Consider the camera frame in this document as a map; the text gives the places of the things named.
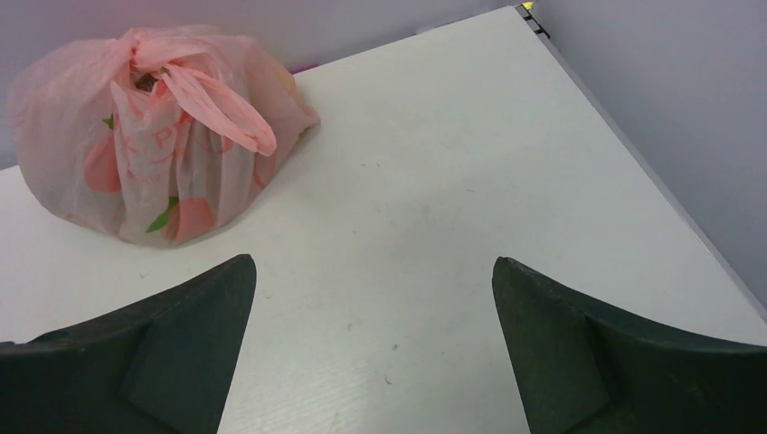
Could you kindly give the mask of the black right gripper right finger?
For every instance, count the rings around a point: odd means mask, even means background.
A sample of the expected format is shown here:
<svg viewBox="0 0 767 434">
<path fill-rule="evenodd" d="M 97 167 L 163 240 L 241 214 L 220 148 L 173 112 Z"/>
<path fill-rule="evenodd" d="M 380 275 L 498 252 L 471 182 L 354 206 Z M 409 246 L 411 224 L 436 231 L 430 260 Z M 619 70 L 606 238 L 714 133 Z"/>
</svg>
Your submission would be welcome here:
<svg viewBox="0 0 767 434">
<path fill-rule="evenodd" d="M 660 324 L 511 258 L 492 291 L 534 433 L 763 433 L 766 350 Z"/>
</svg>

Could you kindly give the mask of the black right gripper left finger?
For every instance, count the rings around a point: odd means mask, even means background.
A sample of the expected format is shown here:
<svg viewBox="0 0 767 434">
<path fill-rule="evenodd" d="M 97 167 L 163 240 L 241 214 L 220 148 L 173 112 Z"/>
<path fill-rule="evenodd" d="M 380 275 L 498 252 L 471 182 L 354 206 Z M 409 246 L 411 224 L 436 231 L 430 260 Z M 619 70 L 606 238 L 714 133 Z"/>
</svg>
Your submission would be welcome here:
<svg viewBox="0 0 767 434">
<path fill-rule="evenodd" d="M 4 433 L 214 433 L 255 295 L 241 254 L 91 320 L 1 345 Z"/>
</svg>

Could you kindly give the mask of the pink printed plastic bag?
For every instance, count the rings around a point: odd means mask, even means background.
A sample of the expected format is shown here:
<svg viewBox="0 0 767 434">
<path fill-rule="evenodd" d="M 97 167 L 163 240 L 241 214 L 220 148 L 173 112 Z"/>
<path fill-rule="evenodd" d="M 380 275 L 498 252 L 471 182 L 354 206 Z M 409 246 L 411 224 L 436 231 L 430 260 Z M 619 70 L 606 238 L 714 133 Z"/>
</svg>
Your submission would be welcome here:
<svg viewBox="0 0 767 434">
<path fill-rule="evenodd" d="M 43 208 L 158 247 L 236 219 L 319 122 L 256 40 L 207 25 L 68 43 L 15 79 L 7 110 Z"/>
</svg>

